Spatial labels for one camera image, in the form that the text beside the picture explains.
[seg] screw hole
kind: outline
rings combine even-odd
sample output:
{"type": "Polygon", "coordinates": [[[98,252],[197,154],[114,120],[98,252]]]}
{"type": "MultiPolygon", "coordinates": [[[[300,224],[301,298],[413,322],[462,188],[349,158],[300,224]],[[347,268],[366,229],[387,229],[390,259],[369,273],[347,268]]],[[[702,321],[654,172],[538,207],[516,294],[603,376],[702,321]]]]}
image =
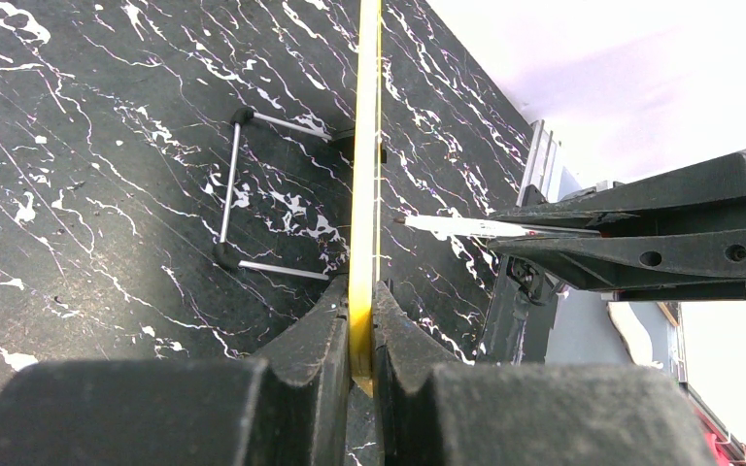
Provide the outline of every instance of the screw hole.
{"type": "Polygon", "coordinates": [[[733,262],[741,262],[746,258],[746,249],[741,245],[733,245],[725,250],[725,256],[733,262]]]}
{"type": "Polygon", "coordinates": [[[661,264],[661,254],[654,250],[649,250],[639,257],[639,262],[646,267],[656,267],[661,264]]]}

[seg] black marble table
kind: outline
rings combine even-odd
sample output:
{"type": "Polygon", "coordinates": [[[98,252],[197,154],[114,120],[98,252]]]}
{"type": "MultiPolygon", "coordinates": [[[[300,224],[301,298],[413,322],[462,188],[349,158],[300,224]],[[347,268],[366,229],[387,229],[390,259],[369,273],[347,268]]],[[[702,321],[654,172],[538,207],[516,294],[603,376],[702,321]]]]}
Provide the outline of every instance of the black marble table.
{"type": "MultiPolygon", "coordinates": [[[[36,361],[239,358],[326,287],[215,265],[234,110],[353,126],[357,4],[0,1],[0,388],[36,361]]],[[[457,357],[497,273],[484,244],[391,223],[484,217],[516,197],[527,124],[424,0],[384,10],[383,276],[457,357]]],[[[348,260],[351,158],[257,122],[228,240],[313,272],[348,260]]],[[[351,395],[348,463],[373,464],[351,395]]]]}

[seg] yellow ruler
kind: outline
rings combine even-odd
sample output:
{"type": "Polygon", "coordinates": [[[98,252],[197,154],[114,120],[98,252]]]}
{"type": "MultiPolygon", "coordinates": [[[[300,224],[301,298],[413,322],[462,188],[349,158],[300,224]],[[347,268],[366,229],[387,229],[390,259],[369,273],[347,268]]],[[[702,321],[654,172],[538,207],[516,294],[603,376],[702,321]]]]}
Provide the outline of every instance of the yellow ruler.
{"type": "Polygon", "coordinates": [[[356,135],[350,233],[350,361],[354,381],[372,396],[373,289],[379,280],[382,0],[361,0],[356,135]]]}

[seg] white background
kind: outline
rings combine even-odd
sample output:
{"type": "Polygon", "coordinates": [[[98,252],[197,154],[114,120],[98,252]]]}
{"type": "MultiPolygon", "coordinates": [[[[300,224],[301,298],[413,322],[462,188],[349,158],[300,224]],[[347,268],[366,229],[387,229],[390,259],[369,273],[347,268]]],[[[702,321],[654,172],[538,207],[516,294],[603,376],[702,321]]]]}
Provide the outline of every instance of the white background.
{"type": "MultiPolygon", "coordinates": [[[[429,1],[583,185],[746,149],[746,1],[429,1]]],[[[684,319],[691,382],[746,443],[745,306],[684,319]]]]}

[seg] white wall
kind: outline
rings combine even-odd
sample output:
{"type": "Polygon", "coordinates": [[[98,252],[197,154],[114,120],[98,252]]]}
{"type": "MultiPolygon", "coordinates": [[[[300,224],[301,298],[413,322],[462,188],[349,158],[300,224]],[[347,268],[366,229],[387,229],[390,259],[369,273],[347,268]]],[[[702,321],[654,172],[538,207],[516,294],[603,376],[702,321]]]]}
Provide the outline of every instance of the white wall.
{"type": "MultiPolygon", "coordinates": [[[[746,1],[429,2],[582,185],[746,149],[746,1]]],[[[745,306],[694,307],[692,384],[746,442],[745,306]]]]}

